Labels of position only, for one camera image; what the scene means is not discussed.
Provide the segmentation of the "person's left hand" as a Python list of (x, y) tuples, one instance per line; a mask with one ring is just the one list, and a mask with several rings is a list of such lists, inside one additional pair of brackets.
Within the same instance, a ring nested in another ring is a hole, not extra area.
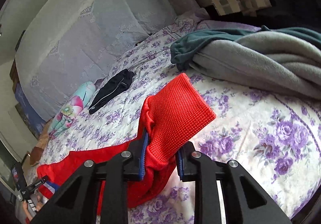
[(33, 217), (35, 217), (42, 207), (43, 204), (39, 195), (31, 195), (30, 200), (24, 200), (22, 202), (22, 208), (28, 221), (32, 221)]

